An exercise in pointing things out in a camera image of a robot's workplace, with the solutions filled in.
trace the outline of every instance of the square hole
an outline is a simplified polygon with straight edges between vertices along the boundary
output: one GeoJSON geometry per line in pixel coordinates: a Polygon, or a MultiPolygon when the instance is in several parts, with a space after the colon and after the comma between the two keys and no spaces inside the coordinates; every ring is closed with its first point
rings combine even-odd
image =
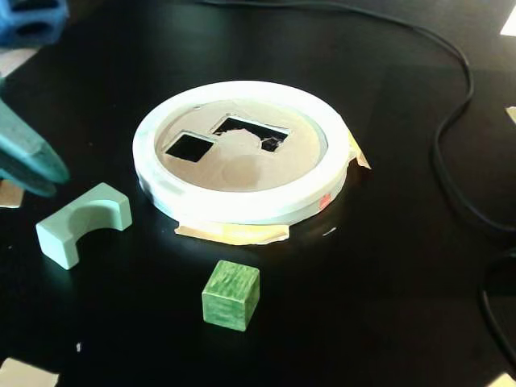
{"type": "Polygon", "coordinates": [[[57,8],[57,0],[7,0],[14,12],[25,10],[41,10],[44,8],[57,8]]]}
{"type": "Polygon", "coordinates": [[[227,131],[246,130],[253,135],[257,135],[261,140],[261,148],[268,152],[276,151],[277,147],[289,136],[288,133],[272,129],[271,127],[262,126],[257,123],[249,123],[242,119],[228,117],[224,122],[214,131],[214,135],[221,135],[227,131]]]}
{"type": "Polygon", "coordinates": [[[183,133],[167,150],[170,156],[197,163],[213,146],[211,141],[183,133]]]}

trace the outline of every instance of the light green arch block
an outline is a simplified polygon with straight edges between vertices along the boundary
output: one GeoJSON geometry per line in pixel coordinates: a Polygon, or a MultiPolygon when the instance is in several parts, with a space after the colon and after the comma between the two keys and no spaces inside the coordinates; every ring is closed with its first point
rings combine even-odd
{"type": "Polygon", "coordinates": [[[67,270],[79,263],[75,243],[99,228],[123,231],[132,224],[129,199],[100,183],[35,225],[41,251],[67,270]]]}

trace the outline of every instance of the wooden block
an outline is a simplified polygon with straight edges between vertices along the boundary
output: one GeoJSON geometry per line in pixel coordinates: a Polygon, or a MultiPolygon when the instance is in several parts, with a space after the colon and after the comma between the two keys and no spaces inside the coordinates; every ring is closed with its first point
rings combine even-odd
{"type": "Polygon", "coordinates": [[[245,331],[260,300],[260,270],[220,260],[202,291],[204,321],[245,331]]]}

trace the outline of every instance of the black table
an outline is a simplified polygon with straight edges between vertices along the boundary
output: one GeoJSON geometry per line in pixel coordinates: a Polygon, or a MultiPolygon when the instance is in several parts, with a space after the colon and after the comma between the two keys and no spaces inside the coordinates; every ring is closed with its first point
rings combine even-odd
{"type": "MultiPolygon", "coordinates": [[[[504,108],[516,105],[516,38],[499,36],[514,2],[348,3],[432,27],[466,51],[477,94],[443,151],[480,208],[514,221],[516,129],[504,108]]],[[[55,198],[27,195],[0,212],[0,360],[58,372],[63,386],[487,385],[508,364],[476,287],[511,241],[453,210],[428,161],[433,130],[463,96],[460,67],[442,49],[358,16],[108,2],[6,84],[5,101],[73,179],[55,198]],[[327,210],[263,247],[174,235],[132,162],[135,129],[154,106],[238,79],[327,101],[373,166],[352,163],[327,210]],[[67,272],[43,256],[35,224],[100,181],[130,198],[134,224],[81,239],[67,272]],[[202,321],[201,291],[221,259],[261,271],[245,333],[202,321]]],[[[511,300],[495,305],[510,335],[511,300]]]]}

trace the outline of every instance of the black cable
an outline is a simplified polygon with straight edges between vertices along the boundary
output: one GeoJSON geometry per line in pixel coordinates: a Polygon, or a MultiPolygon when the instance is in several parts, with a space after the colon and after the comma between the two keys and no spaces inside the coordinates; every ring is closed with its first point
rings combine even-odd
{"type": "Polygon", "coordinates": [[[379,14],[371,10],[365,10],[356,6],[349,6],[341,2],[332,1],[288,1],[288,2],[258,2],[258,1],[240,1],[240,0],[201,0],[201,4],[211,6],[247,6],[255,8],[314,8],[319,10],[337,10],[343,12],[350,12],[357,15],[363,15],[371,19],[380,20],[383,22],[398,25],[400,27],[408,28],[417,32],[435,44],[438,44],[448,53],[452,54],[460,63],[466,78],[467,93],[464,100],[456,106],[456,108],[441,122],[437,127],[431,145],[431,165],[435,171],[435,175],[443,192],[449,197],[454,197],[455,200],[461,204],[466,210],[473,214],[477,219],[481,220],[495,231],[502,231],[506,233],[516,233],[516,225],[509,225],[492,220],[489,216],[477,209],[475,205],[464,195],[459,186],[453,181],[446,164],[443,160],[440,142],[443,135],[455,124],[459,118],[468,109],[472,97],[475,93],[475,81],[472,75],[471,67],[466,55],[462,50],[450,42],[448,39],[441,36],[439,33],[432,31],[426,27],[418,26],[409,23],[405,20],[394,18],[392,16],[379,14]]]}
{"type": "Polygon", "coordinates": [[[493,311],[491,310],[491,304],[489,302],[489,293],[487,290],[487,285],[489,281],[489,276],[497,271],[500,267],[505,266],[507,263],[516,260],[516,248],[510,249],[501,254],[499,260],[494,261],[490,265],[488,265],[487,269],[484,273],[484,278],[482,279],[481,286],[479,288],[479,303],[481,307],[482,316],[484,317],[485,323],[487,324],[489,330],[491,331],[491,335],[496,341],[498,347],[501,352],[506,357],[507,361],[516,370],[516,351],[513,349],[513,346],[510,344],[506,335],[503,333],[503,330],[498,324],[496,318],[494,317],[493,311]]]}

